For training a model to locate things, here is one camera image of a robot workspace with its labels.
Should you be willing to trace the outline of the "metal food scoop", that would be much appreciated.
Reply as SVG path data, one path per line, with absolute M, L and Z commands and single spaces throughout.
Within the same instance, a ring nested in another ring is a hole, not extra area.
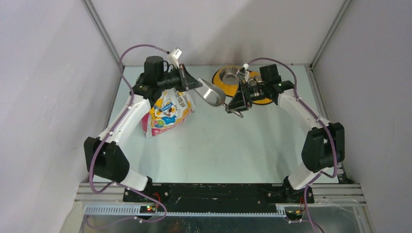
M 243 114 L 239 111 L 228 109 L 228 105 L 225 103 L 226 94 L 221 88 L 201 78 L 198 78 L 197 81 L 202 86 L 195 88 L 194 91 L 203 101 L 213 107 L 223 106 L 226 112 L 233 113 L 238 117 L 243 118 Z

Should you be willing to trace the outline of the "yellow double pet bowl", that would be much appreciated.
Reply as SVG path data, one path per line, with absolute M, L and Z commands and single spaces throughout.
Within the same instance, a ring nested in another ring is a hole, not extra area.
M 237 76 L 237 72 L 240 69 L 238 66 L 225 66 L 220 68 L 212 77 L 212 83 L 218 86 L 220 89 L 224 91 L 224 93 L 228 97 L 233 97 L 235 92 L 238 88 L 239 78 Z M 256 71 L 249 71 L 251 79 L 249 84 L 254 86 L 257 82 L 261 82 L 261 76 L 259 72 Z M 273 103 L 270 99 L 262 99 L 262 100 L 254 100 L 252 101 L 253 104 L 257 105 L 267 105 Z

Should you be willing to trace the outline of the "pet food bag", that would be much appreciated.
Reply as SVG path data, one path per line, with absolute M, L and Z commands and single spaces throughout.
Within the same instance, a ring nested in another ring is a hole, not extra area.
M 165 90 L 140 121 L 146 137 L 157 136 L 185 122 L 194 112 L 194 102 L 188 92 Z

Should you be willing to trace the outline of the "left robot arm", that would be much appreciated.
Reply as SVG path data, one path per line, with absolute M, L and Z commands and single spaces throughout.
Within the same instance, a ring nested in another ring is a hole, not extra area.
M 143 72 L 129 86 L 121 112 L 97 137 L 88 137 L 84 142 L 89 181 L 98 176 L 134 189 L 141 202 L 150 201 L 154 195 L 153 188 L 147 185 L 150 178 L 130 167 L 122 147 L 165 91 L 182 93 L 202 87 L 202 79 L 194 78 L 184 64 L 166 62 L 161 56 L 147 57 Z

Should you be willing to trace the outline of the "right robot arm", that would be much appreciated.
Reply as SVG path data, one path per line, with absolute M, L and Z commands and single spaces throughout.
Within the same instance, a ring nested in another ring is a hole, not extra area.
M 239 114 L 252 107 L 256 100 L 269 99 L 295 120 L 306 134 L 301 152 L 302 163 L 298 169 L 286 177 L 282 190 L 285 201 L 295 203 L 302 197 L 303 188 L 314 183 L 320 176 L 337 176 L 337 166 L 344 159 L 344 127 L 332 123 L 312 110 L 298 95 L 297 81 L 282 80 L 277 65 L 260 67 L 261 81 L 250 84 L 249 65 L 237 70 L 238 88 L 225 108 L 227 112 Z

